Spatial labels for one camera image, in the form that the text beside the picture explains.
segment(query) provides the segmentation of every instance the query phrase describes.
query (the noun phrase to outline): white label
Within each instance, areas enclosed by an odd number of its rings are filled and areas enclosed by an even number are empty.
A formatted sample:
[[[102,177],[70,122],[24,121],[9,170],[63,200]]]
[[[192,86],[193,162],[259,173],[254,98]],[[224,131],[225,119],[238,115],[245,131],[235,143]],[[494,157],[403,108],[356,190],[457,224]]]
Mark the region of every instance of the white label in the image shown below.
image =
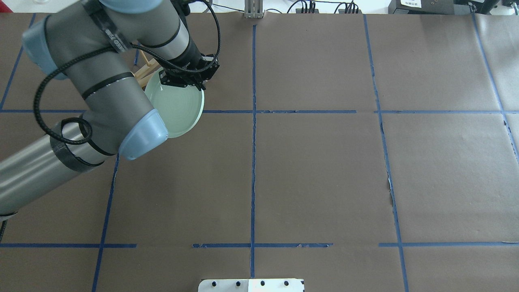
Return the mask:
[[[409,7],[421,8],[421,0],[400,0],[400,4]]]

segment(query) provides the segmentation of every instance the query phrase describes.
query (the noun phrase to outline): blue joint cap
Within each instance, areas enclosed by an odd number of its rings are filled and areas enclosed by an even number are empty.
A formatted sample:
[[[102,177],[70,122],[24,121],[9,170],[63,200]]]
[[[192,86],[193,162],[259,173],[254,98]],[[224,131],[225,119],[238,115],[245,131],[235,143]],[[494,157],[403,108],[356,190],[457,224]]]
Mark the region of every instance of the blue joint cap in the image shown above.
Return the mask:
[[[119,147],[119,153],[128,160],[134,160],[168,139],[168,129],[159,112],[152,109],[126,135]]]
[[[113,11],[127,14],[139,14],[157,8],[162,0],[99,0]]]
[[[22,35],[23,50],[29,59],[38,65],[46,75],[49,75],[58,68],[50,55],[47,38],[45,37],[45,22],[48,18],[47,16],[44,20],[32,25]],[[68,77],[60,73],[55,78],[63,80]]]

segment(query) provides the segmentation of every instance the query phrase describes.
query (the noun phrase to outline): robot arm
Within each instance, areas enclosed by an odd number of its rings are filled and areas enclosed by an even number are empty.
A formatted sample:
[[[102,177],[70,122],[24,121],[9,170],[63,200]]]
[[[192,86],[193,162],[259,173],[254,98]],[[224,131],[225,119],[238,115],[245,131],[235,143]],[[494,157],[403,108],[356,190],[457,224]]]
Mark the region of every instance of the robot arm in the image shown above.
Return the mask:
[[[70,78],[89,110],[0,162],[0,221],[116,153],[133,160],[167,139],[160,115],[118,53],[137,47],[129,42],[137,40],[164,67],[163,84],[204,89],[218,68],[217,54],[199,52],[186,8],[168,0],[81,0],[24,33],[30,59],[46,74],[66,68],[54,75]],[[102,53],[79,59],[95,51]],[[37,106],[35,115],[38,120]]]

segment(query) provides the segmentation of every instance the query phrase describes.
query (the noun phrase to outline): green plate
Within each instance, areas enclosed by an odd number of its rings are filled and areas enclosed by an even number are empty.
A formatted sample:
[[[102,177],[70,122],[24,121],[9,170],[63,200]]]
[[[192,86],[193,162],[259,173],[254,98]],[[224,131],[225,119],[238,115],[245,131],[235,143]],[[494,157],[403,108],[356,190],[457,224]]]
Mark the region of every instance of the green plate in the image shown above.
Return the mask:
[[[195,86],[176,87],[160,83],[159,68],[153,73],[144,92],[159,111],[160,117],[168,129],[168,138],[182,136],[191,130],[203,111],[203,90]]]

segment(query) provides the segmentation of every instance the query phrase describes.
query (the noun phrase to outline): red object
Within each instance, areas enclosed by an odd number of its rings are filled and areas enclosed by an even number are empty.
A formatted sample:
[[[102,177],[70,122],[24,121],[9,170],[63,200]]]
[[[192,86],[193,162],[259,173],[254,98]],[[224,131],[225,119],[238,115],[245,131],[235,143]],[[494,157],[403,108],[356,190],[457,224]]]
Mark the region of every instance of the red object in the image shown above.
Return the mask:
[[[0,12],[12,12],[12,10],[0,0]]]

